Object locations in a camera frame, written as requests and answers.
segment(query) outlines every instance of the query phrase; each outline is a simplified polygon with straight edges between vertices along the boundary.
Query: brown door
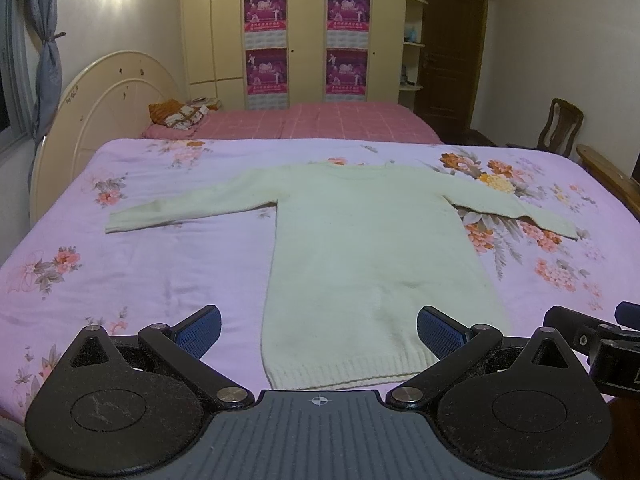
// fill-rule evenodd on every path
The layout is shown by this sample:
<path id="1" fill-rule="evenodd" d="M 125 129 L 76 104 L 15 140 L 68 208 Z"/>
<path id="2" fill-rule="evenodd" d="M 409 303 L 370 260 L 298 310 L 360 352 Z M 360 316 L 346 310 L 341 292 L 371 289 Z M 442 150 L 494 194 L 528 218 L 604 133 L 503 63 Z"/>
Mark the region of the brown door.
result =
<path id="1" fill-rule="evenodd" d="M 427 0 L 415 113 L 443 142 L 468 128 L 482 61 L 486 0 Z"/>

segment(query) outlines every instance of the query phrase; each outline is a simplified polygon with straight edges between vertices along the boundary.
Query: white wall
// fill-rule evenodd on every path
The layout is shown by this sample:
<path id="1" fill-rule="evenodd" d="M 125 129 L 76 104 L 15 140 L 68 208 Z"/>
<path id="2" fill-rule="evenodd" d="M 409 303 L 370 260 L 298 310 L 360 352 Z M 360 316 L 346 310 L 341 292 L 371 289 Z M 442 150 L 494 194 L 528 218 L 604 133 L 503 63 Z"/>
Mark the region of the white wall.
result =
<path id="1" fill-rule="evenodd" d="M 473 127 L 534 146 L 551 99 L 580 107 L 578 141 L 630 173 L 640 151 L 640 0 L 494 0 Z"/>
<path id="2" fill-rule="evenodd" d="M 141 50 L 155 57 L 186 92 L 180 0 L 58 0 L 58 40 L 66 85 L 86 66 L 116 50 Z M 28 35 L 30 76 L 38 48 Z M 28 232 L 29 197 L 26 178 L 31 143 L 0 158 L 0 264 Z"/>

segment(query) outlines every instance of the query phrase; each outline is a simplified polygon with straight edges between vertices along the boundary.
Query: metal screw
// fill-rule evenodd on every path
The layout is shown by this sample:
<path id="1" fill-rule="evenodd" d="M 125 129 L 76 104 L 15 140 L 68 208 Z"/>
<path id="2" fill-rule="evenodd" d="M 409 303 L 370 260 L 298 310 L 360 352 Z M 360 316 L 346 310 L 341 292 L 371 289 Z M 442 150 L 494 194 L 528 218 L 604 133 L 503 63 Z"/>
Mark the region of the metal screw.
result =
<path id="1" fill-rule="evenodd" d="M 393 390 L 391 396 L 398 402 L 418 402 L 422 398 L 422 392 L 418 388 L 403 386 Z"/>
<path id="2" fill-rule="evenodd" d="M 249 392 L 244 388 L 230 386 L 228 388 L 222 388 L 216 395 L 222 402 L 236 404 L 237 402 L 242 402 L 243 400 L 245 400 L 249 396 Z"/>

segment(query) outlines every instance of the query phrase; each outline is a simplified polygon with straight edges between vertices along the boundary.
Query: sweater sleeve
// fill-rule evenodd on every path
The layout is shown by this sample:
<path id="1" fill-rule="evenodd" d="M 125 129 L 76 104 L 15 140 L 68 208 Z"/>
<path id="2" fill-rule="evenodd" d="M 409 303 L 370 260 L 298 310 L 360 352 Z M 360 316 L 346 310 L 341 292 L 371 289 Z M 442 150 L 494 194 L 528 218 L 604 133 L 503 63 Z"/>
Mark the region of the sweater sleeve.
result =
<path id="1" fill-rule="evenodd" d="M 248 211 L 267 203 L 277 203 L 285 182 L 282 170 L 250 170 L 216 186 L 111 213 L 105 232 L 132 231 L 178 220 Z"/>
<path id="2" fill-rule="evenodd" d="M 575 225 L 569 220 L 524 202 L 514 194 L 452 175 L 438 173 L 440 190 L 452 205 L 462 206 L 478 213 L 496 214 L 508 218 L 530 218 L 538 227 L 559 235 L 578 239 Z"/>

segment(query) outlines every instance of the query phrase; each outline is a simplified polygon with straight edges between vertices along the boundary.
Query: gray ribbed plate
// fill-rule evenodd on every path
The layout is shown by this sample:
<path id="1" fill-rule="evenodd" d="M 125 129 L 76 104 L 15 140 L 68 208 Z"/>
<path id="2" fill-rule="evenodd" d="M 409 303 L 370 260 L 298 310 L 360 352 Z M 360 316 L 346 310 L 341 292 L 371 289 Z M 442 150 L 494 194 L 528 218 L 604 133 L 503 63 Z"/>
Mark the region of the gray ribbed plate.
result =
<path id="1" fill-rule="evenodd" d="M 47 480 L 61 478 L 47 476 Z M 215 416 L 186 453 L 139 480 L 488 480 L 439 442 L 425 418 L 375 392 L 274 392 Z M 574 480 L 596 480 L 582 473 Z"/>

